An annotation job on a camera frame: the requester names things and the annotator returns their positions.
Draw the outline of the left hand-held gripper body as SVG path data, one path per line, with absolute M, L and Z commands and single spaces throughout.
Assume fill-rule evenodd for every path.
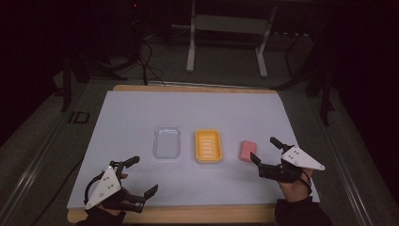
M 111 161 L 103 172 L 88 183 L 84 199 L 86 210 L 102 205 L 110 210 L 142 212 L 144 203 L 135 203 L 135 196 L 121 185 L 122 171 L 126 169 L 121 162 Z

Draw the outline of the clear plastic lid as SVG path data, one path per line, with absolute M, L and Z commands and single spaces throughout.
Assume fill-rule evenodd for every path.
M 181 152 L 181 131 L 177 126 L 158 126 L 154 130 L 152 154 L 156 159 L 177 159 Z

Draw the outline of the black floor frame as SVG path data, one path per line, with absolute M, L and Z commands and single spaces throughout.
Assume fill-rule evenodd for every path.
M 76 124 L 88 123 L 89 118 L 90 114 L 87 112 L 73 111 L 68 120 L 68 123 L 76 123 Z

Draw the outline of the pink soap bar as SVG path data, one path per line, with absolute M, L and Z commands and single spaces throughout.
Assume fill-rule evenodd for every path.
M 250 163 L 251 162 L 250 155 L 252 153 L 256 153 L 256 151 L 257 151 L 257 144 L 255 142 L 244 140 L 241 143 L 239 158 L 242 161 Z

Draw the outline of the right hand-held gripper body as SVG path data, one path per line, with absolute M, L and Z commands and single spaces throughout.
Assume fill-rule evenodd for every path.
M 294 145 L 277 146 L 281 153 L 281 163 L 276 166 L 264 164 L 257 159 L 259 176 L 282 183 L 294 183 L 301 179 L 303 169 L 325 170 L 326 167 L 309 154 Z

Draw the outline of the person's right hand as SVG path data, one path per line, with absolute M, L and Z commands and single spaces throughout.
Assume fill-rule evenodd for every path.
M 299 180 L 293 183 L 279 182 L 279 188 L 287 202 L 300 202 L 310 196 L 311 175 L 311 169 L 303 169 Z

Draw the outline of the black stand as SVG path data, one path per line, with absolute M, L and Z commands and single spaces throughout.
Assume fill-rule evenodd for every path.
M 110 69 L 90 59 L 88 56 L 70 53 L 63 59 L 62 87 L 56 91 L 56 94 L 63 98 L 62 112 L 65 112 L 72 103 L 72 76 L 74 75 L 80 83 L 87 83 L 90 79 L 88 68 L 113 80 L 125 81 L 124 77 L 113 73 Z
M 271 89 L 285 90 L 299 84 L 300 82 L 308 80 L 309 84 L 305 88 L 305 93 L 308 97 L 315 97 L 319 92 L 322 93 L 320 104 L 320 118 L 325 126 L 329 126 L 328 112 L 335 110 L 329 100 L 333 74 L 334 68 L 331 66 L 315 68 L 306 73 L 300 72 L 298 76 L 296 76 L 292 80 L 281 85 L 272 87 Z

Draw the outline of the yellow soap dish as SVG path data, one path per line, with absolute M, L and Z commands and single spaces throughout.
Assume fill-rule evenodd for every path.
M 195 132 L 196 160 L 199 163 L 219 163 L 223 157 L 220 134 L 215 129 L 201 129 Z

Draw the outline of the white metal stand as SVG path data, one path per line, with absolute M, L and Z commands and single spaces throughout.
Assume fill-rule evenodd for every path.
M 191 0 L 190 40 L 186 61 L 186 71 L 188 73 L 192 73 L 194 71 L 197 30 L 257 34 L 262 35 L 263 40 L 260 45 L 255 48 L 255 56 L 259 68 L 260 77 L 266 78 L 268 76 L 268 72 L 266 69 L 263 52 L 270 36 L 271 28 L 274 23 L 277 11 L 278 7 L 273 6 L 268 13 L 267 19 L 251 19 L 198 14 L 196 12 L 196 0 Z

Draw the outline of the white table sheet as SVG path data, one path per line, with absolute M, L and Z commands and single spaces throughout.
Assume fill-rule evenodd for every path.
M 152 154 L 154 130 L 177 126 L 181 152 L 177 159 L 156 159 Z M 195 132 L 216 129 L 221 138 L 222 160 L 200 164 L 195 158 Z M 277 165 L 280 151 L 270 143 L 275 137 L 294 145 L 296 138 L 277 93 L 198 93 L 110 91 L 92 134 L 78 173 L 69 208 L 83 206 L 88 182 L 110 161 L 139 156 L 122 184 L 143 194 L 158 185 L 149 206 L 260 204 L 281 198 L 279 185 L 259 177 L 257 167 L 240 160 L 241 143 L 257 144 L 257 155 Z

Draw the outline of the metal floor rail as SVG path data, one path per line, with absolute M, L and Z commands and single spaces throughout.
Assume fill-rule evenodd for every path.
M 0 150 L 0 226 L 72 226 L 67 202 L 83 155 L 68 120 L 42 105 Z
M 343 157 L 341 155 L 340 149 L 335 142 L 330 129 L 326 126 L 321 120 L 321 116 L 319 115 L 319 104 L 313 98 L 310 98 L 310 105 L 313 114 L 318 120 L 319 127 L 321 128 L 325 139 L 327 140 L 328 148 L 332 154 L 332 160 L 334 162 L 335 169 L 339 174 L 339 177 L 342 181 L 343 188 L 346 193 L 346 197 L 349 200 L 353 212 L 357 218 L 359 226 L 374 226 L 373 222 L 370 218 L 368 211 L 364 205 L 362 197 L 360 196 L 359 190 L 353 180 L 350 172 L 343 161 Z

